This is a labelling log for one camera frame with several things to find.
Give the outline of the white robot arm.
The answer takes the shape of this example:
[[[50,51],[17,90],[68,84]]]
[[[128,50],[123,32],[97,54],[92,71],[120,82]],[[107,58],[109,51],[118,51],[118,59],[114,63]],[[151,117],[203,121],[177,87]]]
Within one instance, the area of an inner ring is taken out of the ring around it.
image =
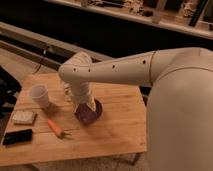
[[[213,171],[213,51],[156,50],[97,63],[78,52],[59,76],[77,103],[89,100],[91,82],[149,87],[150,171]]]

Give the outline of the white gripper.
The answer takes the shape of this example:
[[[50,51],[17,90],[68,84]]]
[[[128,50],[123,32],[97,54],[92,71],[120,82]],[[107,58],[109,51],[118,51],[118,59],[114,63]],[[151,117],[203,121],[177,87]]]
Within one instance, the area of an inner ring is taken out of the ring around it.
[[[85,104],[91,110],[96,110],[96,103],[88,83],[68,84],[63,83],[65,95],[74,103]]]

